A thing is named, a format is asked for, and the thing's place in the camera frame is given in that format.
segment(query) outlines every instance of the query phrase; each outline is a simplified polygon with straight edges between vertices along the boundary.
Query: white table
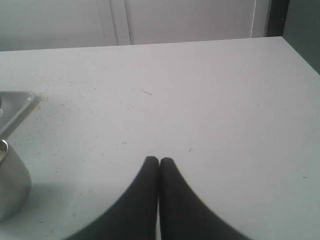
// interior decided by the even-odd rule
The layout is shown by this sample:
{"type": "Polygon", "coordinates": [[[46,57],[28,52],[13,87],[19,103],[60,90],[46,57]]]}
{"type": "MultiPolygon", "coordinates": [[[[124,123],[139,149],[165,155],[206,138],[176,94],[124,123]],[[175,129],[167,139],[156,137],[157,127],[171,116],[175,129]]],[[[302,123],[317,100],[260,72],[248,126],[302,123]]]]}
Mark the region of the white table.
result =
{"type": "Polygon", "coordinates": [[[0,239],[77,232],[148,155],[255,240],[320,236],[320,76],[281,37],[0,52],[0,88],[41,96],[8,138],[33,190],[0,239]]]}

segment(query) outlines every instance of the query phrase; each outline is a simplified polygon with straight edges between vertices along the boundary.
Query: metal tray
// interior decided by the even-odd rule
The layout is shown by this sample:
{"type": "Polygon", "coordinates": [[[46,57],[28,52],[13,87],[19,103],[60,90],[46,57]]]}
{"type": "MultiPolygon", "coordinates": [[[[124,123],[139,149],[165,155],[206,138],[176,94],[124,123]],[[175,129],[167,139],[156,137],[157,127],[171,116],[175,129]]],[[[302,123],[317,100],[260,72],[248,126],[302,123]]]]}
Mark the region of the metal tray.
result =
{"type": "Polygon", "coordinates": [[[0,91],[0,137],[35,100],[30,91],[0,91]]]}

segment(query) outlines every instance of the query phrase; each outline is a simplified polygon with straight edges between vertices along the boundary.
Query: metal object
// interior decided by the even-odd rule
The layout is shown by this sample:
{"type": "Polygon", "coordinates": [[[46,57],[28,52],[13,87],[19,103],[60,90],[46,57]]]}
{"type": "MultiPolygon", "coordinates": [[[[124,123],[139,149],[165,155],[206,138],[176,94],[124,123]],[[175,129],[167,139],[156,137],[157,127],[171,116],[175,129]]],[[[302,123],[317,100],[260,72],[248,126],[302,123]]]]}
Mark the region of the metal object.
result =
{"type": "Polygon", "coordinates": [[[36,95],[28,91],[0,92],[0,136],[34,101],[36,95]]]}
{"type": "Polygon", "coordinates": [[[28,200],[31,177],[20,157],[0,140],[0,222],[19,212],[28,200]]]}

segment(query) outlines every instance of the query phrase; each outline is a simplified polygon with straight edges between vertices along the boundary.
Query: stainless steel container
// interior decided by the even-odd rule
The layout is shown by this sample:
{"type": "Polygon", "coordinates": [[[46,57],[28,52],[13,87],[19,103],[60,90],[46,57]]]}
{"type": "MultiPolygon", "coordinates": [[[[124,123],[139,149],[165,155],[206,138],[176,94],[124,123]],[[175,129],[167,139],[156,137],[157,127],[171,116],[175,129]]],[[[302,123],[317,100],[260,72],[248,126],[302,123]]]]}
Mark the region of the stainless steel container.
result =
{"type": "Polygon", "coordinates": [[[28,200],[30,174],[5,140],[0,140],[0,222],[16,214],[28,200]]]}

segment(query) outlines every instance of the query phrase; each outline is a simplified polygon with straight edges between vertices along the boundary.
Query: white countertop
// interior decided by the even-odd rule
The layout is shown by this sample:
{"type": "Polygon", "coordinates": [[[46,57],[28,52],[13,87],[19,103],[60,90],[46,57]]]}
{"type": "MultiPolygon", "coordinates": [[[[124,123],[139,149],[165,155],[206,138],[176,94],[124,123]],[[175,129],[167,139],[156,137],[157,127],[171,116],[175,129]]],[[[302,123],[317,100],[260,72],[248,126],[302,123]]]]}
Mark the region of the white countertop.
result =
{"type": "Polygon", "coordinates": [[[0,52],[0,88],[41,96],[8,138],[33,190],[0,239],[77,232],[148,155],[255,240],[320,236],[320,76],[281,37],[0,52]]]}

